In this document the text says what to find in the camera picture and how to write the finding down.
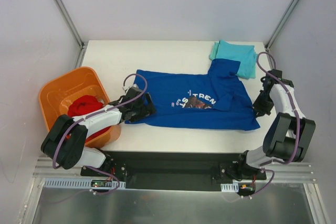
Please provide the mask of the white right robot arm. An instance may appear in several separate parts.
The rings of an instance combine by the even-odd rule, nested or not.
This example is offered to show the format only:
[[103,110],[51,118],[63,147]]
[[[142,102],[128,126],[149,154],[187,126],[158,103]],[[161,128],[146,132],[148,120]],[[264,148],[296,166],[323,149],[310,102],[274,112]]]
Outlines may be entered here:
[[276,117],[262,146],[239,156],[236,173],[242,179],[250,178],[272,163],[287,165],[302,161],[316,129],[315,121],[299,109],[293,83],[282,78],[282,71],[267,71],[261,82],[263,89],[253,104],[255,115],[270,115],[275,109]]

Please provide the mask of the blue printed t-shirt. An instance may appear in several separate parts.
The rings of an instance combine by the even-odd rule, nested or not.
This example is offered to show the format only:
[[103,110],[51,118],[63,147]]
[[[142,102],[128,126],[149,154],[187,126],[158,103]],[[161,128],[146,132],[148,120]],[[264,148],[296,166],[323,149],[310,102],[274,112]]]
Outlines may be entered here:
[[151,126],[251,131],[260,127],[240,63],[212,61],[207,74],[173,74],[138,69],[134,84],[146,88],[156,113],[139,120]]

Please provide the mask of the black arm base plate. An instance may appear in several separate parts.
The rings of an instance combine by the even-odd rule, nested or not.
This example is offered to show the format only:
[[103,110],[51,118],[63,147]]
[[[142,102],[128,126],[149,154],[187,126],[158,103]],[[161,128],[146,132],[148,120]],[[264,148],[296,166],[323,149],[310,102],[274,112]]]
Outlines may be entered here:
[[243,154],[107,151],[99,168],[112,172],[127,189],[220,191],[234,180],[264,181],[266,175],[243,163]]

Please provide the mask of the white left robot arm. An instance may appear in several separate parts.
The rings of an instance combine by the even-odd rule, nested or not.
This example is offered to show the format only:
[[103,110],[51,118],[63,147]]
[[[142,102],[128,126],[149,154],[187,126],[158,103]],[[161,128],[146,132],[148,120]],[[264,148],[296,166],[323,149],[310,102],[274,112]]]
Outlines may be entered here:
[[54,168],[92,167],[99,176],[110,173],[107,155],[97,147],[86,147],[86,139],[122,122],[138,122],[156,113],[151,96],[136,87],[128,88],[120,101],[114,101],[81,116],[59,116],[41,144]]

